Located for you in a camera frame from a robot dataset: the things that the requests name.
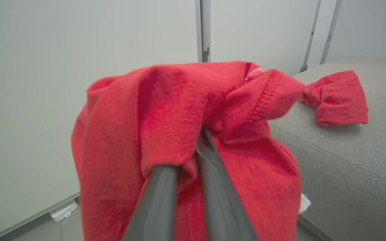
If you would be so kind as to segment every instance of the red fabric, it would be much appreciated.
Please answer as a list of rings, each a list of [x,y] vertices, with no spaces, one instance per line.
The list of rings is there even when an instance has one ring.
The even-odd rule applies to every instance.
[[[334,73],[308,84],[300,99],[317,109],[315,122],[321,126],[369,122],[366,96],[353,70]]]
[[[182,166],[176,240],[206,240],[194,158],[205,123],[259,238],[294,241],[299,171],[267,120],[303,87],[245,62],[153,66],[92,84],[72,133],[84,240],[121,240],[157,164]]]

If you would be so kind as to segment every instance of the red cloth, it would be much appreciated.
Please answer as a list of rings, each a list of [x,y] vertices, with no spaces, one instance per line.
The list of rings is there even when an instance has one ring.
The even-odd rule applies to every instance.
[[[369,122],[366,96],[353,70],[334,73],[308,84],[300,99],[317,109],[315,122],[321,126]]]
[[[202,124],[261,240],[295,240],[301,182],[270,136],[303,84],[253,63],[159,65],[103,78],[87,90],[72,132],[85,241],[120,241],[154,165],[182,166],[176,240],[206,240],[194,158]]]

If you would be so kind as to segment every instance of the cushion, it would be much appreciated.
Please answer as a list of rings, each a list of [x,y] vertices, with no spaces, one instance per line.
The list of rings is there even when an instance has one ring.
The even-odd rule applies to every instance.
[[[271,134],[297,159],[303,193],[312,202],[305,218],[335,240],[386,240],[386,65],[338,60],[294,78],[311,84],[347,70],[363,86],[368,124],[321,127],[315,110],[298,101],[270,122]]]

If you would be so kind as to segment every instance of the gray upholstered surface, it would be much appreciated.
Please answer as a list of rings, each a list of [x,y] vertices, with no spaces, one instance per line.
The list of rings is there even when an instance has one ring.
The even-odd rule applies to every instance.
[[[305,216],[336,240],[386,240],[386,65],[332,61],[295,76],[309,84],[354,70],[366,93],[369,124],[324,128],[297,102],[270,122],[272,136],[290,148],[312,201]]]

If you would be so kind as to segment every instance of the gray couch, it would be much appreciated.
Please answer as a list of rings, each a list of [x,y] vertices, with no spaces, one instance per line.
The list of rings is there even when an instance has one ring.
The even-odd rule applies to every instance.
[[[366,93],[369,123],[324,128],[298,101],[270,122],[274,138],[297,159],[303,193],[312,206],[299,220],[323,240],[386,240],[386,65],[332,61],[297,74],[310,84],[354,70]]]

